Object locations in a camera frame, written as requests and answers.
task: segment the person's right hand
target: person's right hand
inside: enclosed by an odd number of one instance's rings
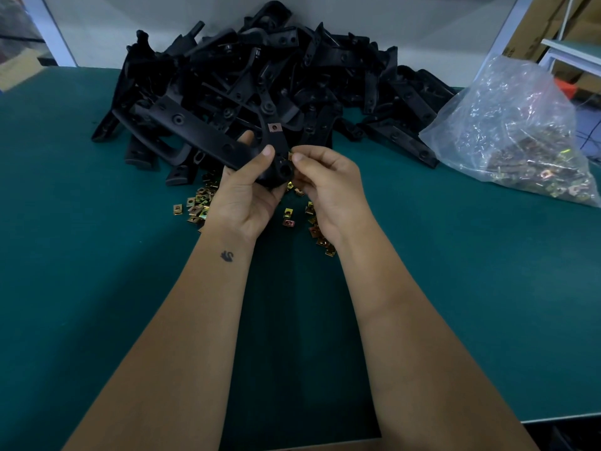
[[[292,151],[296,166],[292,183],[309,195],[321,233],[342,248],[361,230],[360,222],[372,219],[359,168],[330,148],[297,145]]]

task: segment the tattoo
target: tattoo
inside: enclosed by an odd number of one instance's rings
[[[221,257],[223,258],[224,261],[231,263],[233,261],[232,258],[234,257],[234,254],[231,251],[223,250]]]

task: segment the red object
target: red object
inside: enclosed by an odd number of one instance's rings
[[[578,87],[576,85],[574,85],[573,83],[567,83],[561,79],[557,79],[556,77],[555,77],[555,83],[560,88],[560,90],[563,91],[564,95],[567,96],[567,98],[569,100],[574,98],[574,95],[576,94],[576,91],[578,90]]]

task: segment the skin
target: skin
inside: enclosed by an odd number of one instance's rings
[[[349,285],[382,448],[536,451],[378,226],[357,165],[325,147],[293,151],[294,183],[313,201]],[[267,146],[239,171],[224,168],[180,278],[65,451],[219,448],[252,252],[285,190],[254,183],[274,154]],[[201,273],[212,281],[199,292]]]

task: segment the hand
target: hand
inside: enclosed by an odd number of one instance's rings
[[[250,145],[252,131],[244,132],[238,141]],[[207,215],[208,227],[228,229],[254,243],[274,214],[287,184],[268,190],[255,183],[271,165],[275,151],[267,145],[263,151],[238,171],[223,167],[221,184],[215,193]]]
[[[360,229],[359,222],[373,218],[359,168],[330,148],[298,145],[292,151],[293,183],[309,195],[323,235],[342,247]]]

